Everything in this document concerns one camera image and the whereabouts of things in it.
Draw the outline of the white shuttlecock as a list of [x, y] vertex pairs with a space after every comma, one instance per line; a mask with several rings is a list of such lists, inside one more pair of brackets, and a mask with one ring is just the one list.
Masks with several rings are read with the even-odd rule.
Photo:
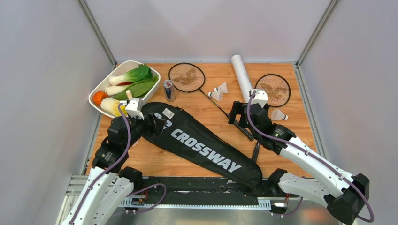
[[221, 93], [228, 93], [227, 83], [222, 83], [220, 86], [214, 88], [214, 91], [219, 91]]
[[223, 99], [223, 92], [222, 91], [212, 91], [208, 93], [208, 96], [215, 99], [218, 102], [221, 102]]
[[288, 120], [288, 115], [275, 108], [271, 113], [271, 120]]

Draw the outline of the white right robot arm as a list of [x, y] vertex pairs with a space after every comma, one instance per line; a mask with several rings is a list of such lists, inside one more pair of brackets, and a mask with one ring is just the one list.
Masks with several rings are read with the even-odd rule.
[[294, 162], [313, 177], [307, 180], [276, 169], [269, 177], [269, 193], [280, 196], [285, 192], [316, 202], [346, 225], [356, 219], [374, 222], [375, 215], [368, 202], [369, 178], [362, 173], [353, 175], [321, 157], [287, 127], [273, 123], [268, 108], [267, 104], [234, 101], [229, 123], [240, 115], [239, 125], [248, 128], [265, 149]]

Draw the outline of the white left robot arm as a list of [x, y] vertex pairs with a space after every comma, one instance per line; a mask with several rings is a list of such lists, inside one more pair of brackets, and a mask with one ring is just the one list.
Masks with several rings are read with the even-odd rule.
[[63, 225], [104, 225], [128, 194], [143, 190], [142, 173], [123, 168], [128, 150], [144, 135], [158, 136], [166, 120], [153, 113], [143, 118], [115, 117], [107, 137], [95, 153], [92, 168], [76, 204], [62, 221]]

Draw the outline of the white shuttlecock tube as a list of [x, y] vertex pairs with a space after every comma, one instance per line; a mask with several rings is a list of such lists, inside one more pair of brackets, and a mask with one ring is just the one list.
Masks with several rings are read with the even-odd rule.
[[231, 57], [231, 62], [242, 92], [243, 99], [247, 103], [249, 101], [250, 92], [252, 91], [253, 86], [246, 71], [245, 64], [239, 54], [233, 55]]

